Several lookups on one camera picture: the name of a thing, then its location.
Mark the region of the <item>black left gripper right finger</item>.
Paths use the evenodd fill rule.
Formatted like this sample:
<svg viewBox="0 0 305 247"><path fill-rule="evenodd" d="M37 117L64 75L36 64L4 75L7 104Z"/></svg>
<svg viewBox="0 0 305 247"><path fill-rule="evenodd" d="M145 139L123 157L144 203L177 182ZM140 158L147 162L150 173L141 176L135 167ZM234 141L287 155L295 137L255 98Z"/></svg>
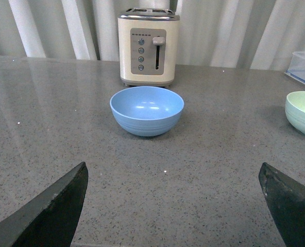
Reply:
<svg viewBox="0 0 305 247"><path fill-rule="evenodd" d="M263 163L259 182L274 223L286 246L305 246L305 186Z"/></svg>

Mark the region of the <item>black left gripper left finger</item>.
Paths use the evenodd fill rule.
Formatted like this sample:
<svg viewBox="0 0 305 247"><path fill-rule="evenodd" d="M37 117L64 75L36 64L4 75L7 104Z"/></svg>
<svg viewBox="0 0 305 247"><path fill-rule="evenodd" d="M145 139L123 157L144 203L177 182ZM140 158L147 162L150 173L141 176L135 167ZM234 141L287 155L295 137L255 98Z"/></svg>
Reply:
<svg viewBox="0 0 305 247"><path fill-rule="evenodd" d="M88 169L80 163L0 222L0 246L70 246L82 212Z"/></svg>

